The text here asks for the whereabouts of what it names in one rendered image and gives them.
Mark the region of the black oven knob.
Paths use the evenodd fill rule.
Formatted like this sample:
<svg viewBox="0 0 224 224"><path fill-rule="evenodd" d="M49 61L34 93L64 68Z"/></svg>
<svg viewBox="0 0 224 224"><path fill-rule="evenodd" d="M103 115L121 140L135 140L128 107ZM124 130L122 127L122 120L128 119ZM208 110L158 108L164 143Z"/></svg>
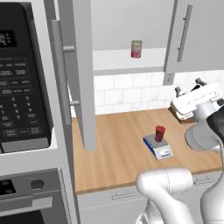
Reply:
<svg viewBox="0 0 224 224"><path fill-rule="evenodd" d="M45 181L43 179L34 179L31 182L31 189L33 191L42 190L44 184L45 184Z"/></svg>

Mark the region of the dark red yogurt cup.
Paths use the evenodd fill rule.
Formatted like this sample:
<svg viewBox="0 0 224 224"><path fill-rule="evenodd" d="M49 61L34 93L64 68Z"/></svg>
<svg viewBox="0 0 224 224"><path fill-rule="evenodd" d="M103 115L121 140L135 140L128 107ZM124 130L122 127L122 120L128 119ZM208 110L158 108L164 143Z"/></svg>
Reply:
<svg viewBox="0 0 224 224"><path fill-rule="evenodd" d="M156 142L160 143L163 140L165 131L166 128L164 126L158 125L156 127L156 135L155 135Z"/></svg>

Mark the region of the grey and black oven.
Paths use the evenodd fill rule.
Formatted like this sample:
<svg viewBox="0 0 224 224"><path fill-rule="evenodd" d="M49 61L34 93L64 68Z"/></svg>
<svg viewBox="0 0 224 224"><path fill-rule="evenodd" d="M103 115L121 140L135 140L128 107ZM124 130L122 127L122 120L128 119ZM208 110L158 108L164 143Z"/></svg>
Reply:
<svg viewBox="0 0 224 224"><path fill-rule="evenodd" d="M42 190L32 190L34 179ZM61 169L1 176L0 224L72 224Z"/></svg>

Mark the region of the grey wall cabinet shelf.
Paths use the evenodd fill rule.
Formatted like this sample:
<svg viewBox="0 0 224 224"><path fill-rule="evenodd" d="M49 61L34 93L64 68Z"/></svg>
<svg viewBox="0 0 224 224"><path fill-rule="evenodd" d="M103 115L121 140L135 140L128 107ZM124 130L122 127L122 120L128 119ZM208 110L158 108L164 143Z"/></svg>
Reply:
<svg viewBox="0 0 224 224"><path fill-rule="evenodd" d="M94 76L162 72L165 48L146 48L141 57L130 57L130 50L93 51Z"/></svg>

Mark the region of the red and cream can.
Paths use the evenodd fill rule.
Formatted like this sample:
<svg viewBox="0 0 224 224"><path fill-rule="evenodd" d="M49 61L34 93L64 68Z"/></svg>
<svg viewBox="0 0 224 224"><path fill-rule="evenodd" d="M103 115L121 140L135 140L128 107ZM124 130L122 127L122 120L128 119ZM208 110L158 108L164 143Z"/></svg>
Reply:
<svg viewBox="0 0 224 224"><path fill-rule="evenodd" d="M132 40L131 41L131 57L139 59L142 52L142 41Z"/></svg>

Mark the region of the black microwave oven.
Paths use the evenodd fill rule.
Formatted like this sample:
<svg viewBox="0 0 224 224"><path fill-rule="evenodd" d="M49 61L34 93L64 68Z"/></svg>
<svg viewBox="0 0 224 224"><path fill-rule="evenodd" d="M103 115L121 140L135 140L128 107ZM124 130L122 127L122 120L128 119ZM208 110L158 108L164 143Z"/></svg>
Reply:
<svg viewBox="0 0 224 224"><path fill-rule="evenodd" d="M0 3L0 153L45 149L53 120L32 5Z"/></svg>

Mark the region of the grey open cabinet door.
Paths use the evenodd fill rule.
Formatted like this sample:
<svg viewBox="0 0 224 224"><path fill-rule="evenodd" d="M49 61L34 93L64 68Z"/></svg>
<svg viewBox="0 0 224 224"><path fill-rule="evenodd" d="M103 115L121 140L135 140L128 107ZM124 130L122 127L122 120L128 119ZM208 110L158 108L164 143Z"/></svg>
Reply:
<svg viewBox="0 0 224 224"><path fill-rule="evenodd" d="M96 149L90 0L58 0L66 75L85 151Z"/></svg>

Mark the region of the grey wall socket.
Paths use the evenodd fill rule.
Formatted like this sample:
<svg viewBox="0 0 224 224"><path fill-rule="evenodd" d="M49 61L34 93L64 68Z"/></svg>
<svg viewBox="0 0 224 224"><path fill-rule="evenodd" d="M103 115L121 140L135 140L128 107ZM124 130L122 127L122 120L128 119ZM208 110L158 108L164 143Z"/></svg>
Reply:
<svg viewBox="0 0 224 224"><path fill-rule="evenodd" d="M164 82L165 85L171 85L172 84L172 81L173 81L172 76L173 76L172 73L167 73L165 75L165 82Z"/></svg>

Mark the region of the grey closed cabinet door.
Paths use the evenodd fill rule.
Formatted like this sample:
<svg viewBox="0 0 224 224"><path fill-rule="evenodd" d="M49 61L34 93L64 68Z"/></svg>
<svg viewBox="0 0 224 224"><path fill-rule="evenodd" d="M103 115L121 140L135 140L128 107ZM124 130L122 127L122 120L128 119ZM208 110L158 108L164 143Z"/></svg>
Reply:
<svg viewBox="0 0 224 224"><path fill-rule="evenodd" d="M181 62L177 62L188 4L192 14ZM224 70L224 0L174 0L164 72Z"/></svg>

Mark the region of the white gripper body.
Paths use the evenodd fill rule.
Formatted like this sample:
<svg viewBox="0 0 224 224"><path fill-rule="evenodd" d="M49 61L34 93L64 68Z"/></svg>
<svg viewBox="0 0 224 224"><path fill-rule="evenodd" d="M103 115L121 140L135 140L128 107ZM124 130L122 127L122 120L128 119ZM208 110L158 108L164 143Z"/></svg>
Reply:
<svg viewBox="0 0 224 224"><path fill-rule="evenodd" d="M205 102L215 102L221 98L222 91L220 85L215 82L175 98L171 102L171 105L182 116L185 116L193 112L197 108L197 105Z"/></svg>

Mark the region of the white and blue digital scale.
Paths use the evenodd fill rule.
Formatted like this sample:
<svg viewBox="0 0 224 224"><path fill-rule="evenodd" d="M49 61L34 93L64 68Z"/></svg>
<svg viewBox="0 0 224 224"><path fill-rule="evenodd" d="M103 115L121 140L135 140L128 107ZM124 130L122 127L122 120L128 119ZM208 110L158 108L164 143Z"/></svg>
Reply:
<svg viewBox="0 0 224 224"><path fill-rule="evenodd" d="M156 160L172 157L173 153L170 145L164 139L161 142L157 142L155 137L155 135L148 135L143 138L143 141Z"/></svg>

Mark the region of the grey drawer front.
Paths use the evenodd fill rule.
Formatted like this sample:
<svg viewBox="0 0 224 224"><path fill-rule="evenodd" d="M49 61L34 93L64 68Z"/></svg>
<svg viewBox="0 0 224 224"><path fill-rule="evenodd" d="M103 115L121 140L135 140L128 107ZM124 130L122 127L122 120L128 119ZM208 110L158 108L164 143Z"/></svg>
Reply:
<svg viewBox="0 0 224 224"><path fill-rule="evenodd" d="M127 191L134 197L112 200L116 193ZM147 199L133 186L121 187L77 196L80 209L80 224L136 224L144 211Z"/></svg>
<svg viewBox="0 0 224 224"><path fill-rule="evenodd" d="M217 178L217 181L219 180L219 178L221 177L221 171L213 171L213 172L208 172L208 173L202 173L202 174L197 174L193 176L193 193L200 199L201 196L203 195L203 193L209 189L211 186L213 186L217 181L212 182L212 183L207 183L204 185L195 185L194 181L195 179L204 179L205 177L214 179Z"/></svg>

